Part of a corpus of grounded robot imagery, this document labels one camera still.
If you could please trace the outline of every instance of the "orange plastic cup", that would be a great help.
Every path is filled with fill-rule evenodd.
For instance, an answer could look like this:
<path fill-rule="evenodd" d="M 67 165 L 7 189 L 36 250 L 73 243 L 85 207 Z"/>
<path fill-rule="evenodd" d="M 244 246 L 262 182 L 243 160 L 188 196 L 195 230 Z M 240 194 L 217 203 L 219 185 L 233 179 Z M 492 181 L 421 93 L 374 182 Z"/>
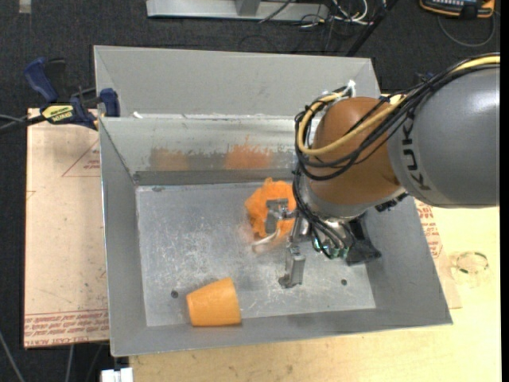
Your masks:
<path fill-rule="evenodd" d="M 194 326 L 235 325 L 241 322 L 239 300 L 229 277 L 189 293 L 186 300 Z"/>

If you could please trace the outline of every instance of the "blue clamp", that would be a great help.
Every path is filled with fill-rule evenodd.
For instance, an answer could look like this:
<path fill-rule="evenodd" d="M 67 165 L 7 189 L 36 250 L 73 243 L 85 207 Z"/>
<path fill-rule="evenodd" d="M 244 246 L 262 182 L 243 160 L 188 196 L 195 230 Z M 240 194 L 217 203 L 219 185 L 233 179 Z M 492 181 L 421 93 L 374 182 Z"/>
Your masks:
<path fill-rule="evenodd" d="M 87 101 L 82 101 L 81 93 L 73 95 L 67 103 L 57 102 L 59 94 L 53 87 L 51 80 L 45 73 L 47 62 L 44 57 L 39 57 L 25 67 L 23 71 L 30 87 L 44 96 L 46 103 L 39 109 L 41 121 L 47 120 L 51 124 L 76 124 L 97 130 L 97 117 L 88 111 L 88 105 L 103 103 L 106 111 L 105 116 L 119 117 L 120 105 L 116 92 L 111 88 L 103 89 L 99 96 Z"/>

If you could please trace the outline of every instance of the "crumpled orange object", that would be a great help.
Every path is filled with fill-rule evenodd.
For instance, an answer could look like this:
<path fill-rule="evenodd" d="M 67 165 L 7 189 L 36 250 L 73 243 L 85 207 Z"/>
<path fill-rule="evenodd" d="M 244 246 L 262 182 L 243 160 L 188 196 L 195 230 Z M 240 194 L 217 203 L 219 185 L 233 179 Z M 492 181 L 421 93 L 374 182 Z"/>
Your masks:
<path fill-rule="evenodd" d="M 266 206 L 268 200 L 276 200 L 278 198 L 286 198 L 288 200 L 288 210 L 292 211 L 296 208 L 297 203 L 293 198 L 292 185 L 284 181 L 273 181 L 272 178 L 267 178 L 263 185 L 256 189 L 254 193 L 246 199 L 244 206 L 249 213 L 251 227 L 255 234 L 260 235 L 262 238 L 267 236 L 265 231 L 265 220 L 269 209 Z M 278 238 L 288 233 L 293 226 L 294 219 L 280 220 L 277 222 L 279 229 Z"/>

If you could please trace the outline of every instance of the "gray floor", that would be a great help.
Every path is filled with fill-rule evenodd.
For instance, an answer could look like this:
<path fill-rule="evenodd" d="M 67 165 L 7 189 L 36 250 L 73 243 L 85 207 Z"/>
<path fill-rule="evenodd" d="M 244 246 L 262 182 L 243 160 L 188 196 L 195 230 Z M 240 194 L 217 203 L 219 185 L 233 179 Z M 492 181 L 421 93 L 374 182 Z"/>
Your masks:
<path fill-rule="evenodd" d="M 496 1 L 499 11 L 500 0 Z M 20 14 L 20 0 L 0 0 L 0 113 L 22 116 L 27 107 L 43 104 L 22 74 L 23 68 L 37 57 L 63 57 L 70 81 L 88 87 L 94 81 L 93 45 L 344 56 L 359 36 L 359 29 L 352 27 L 329 32 L 321 26 L 303 31 L 298 25 L 275 21 L 259 24 L 148 19 L 145 2 L 31 0 L 31 14 Z M 443 23 L 456 39 L 470 44 L 479 45 L 486 40 L 493 23 L 495 32 L 488 43 L 467 47 L 446 37 L 436 16 L 422 10 L 418 0 L 399 0 L 356 56 L 372 58 L 381 89 L 393 92 L 414 84 L 417 72 L 440 72 L 460 58 L 500 51 L 499 15 L 493 18 L 493 23 L 492 20 Z M 68 347 L 26 351 L 21 345 L 25 150 L 24 131 L 0 136 L 0 330 L 25 380 L 63 381 Z M 94 380 L 94 369 L 114 365 L 107 347 L 77 345 L 70 380 L 85 380 L 97 352 L 90 380 Z M 0 381 L 11 380 L 17 380 L 17 376 L 0 349 Z"/>

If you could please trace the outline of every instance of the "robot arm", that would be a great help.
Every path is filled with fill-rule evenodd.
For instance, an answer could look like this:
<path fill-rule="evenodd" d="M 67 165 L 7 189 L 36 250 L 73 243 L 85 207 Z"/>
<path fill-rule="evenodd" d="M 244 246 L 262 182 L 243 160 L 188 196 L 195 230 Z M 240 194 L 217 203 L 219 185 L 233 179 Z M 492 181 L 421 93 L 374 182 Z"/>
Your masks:
<path fill-rule="evenodd" d="M 347 86 L 297 115 L 293 234 L 300 235 L 290 237 L 283 286 L 301 282 L 302 240 L 330 259 L 379 257 L 363 228 L 369 208 L 405 195 L 446 208 L 499 203 L 499 64 L 499 54 L 463 60 L 380 99 L 354 97 Z"/>

